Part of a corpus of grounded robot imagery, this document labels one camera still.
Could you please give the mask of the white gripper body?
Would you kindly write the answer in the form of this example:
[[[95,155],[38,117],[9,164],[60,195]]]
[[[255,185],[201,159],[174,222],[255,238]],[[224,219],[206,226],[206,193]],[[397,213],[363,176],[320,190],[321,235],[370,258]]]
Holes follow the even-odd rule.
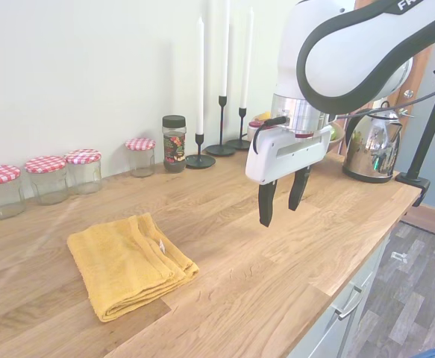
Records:
[[[260,185],[278,180],[321,161],[327,153],[331,126],[309,138],[275,127],[254,135],[246,160],[246,176]]]

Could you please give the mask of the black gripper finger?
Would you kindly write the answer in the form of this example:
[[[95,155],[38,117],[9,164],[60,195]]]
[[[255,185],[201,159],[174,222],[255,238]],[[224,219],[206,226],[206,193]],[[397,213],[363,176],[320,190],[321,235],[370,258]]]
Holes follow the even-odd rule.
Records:
[[[304,194],[308,178],[310,176],[311,166],[304,167],[295,172],[294,181],[290,190],[289,209],[296,211]]]
[[[273,215],[273,200],[275,196],[277,182],[272,181],[265,185],[259,185],[258,205],[260,223],[268,227]]]

